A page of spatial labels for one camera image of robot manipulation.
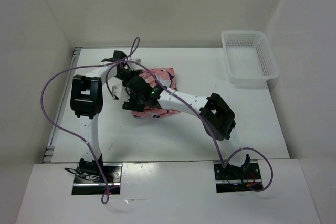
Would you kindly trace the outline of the pink shark print shorts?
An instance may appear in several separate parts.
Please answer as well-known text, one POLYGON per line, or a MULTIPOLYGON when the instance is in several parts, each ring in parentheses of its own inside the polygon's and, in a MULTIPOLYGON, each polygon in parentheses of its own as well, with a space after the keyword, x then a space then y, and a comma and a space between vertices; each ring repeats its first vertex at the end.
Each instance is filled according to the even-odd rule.
MULTIPOLYGON (((154 68, 150 71, 156 76, 161 84, 167 88, 177 90, 175 82, 175 72, 173 68, 154 68)), ((156 85, 154 78, 145 70, 142 70, 140 77, 151 87, 156 85)), ((143 112, 132 111, 135 118, 162 118, 178 114, 177 110, 165 110, 158 108, 145 107, 143 112)))

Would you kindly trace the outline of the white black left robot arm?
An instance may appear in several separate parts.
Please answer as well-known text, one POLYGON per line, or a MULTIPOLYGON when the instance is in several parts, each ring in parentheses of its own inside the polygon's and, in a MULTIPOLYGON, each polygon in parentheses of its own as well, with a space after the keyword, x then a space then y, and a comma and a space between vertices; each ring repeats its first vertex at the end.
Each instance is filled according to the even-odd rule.
POLYGON ((111 78, 125 82, 140 73, 126 63, 131 56, 115 51, 111 58, 102 60, 92 71, 76 74, 72 79, 70 108, 79 120, 80 139, 88 148, 80 158, 78 173, 93 182, 101 181, 105 176, 98 134, 98 118, 103 108, 103 86, 111 78))

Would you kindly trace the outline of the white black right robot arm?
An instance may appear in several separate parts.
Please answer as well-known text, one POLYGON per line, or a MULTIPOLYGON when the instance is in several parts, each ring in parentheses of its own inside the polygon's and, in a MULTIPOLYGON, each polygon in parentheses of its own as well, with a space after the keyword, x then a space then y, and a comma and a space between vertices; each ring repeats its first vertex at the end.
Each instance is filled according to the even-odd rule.
POLYGON ((123 80, 122 84, 129 91, 124 109, 141 113, 146 110, 178 111, 196 116, 205 132, 214 139, 222 166, 235 178, 243 178, 248 173, 249 155, 238 155, 242 147, 235 130, 235 113, 219 94, 190 95, 167 88, 157 80, 155 86, 151 86, 141 76, 123 80))

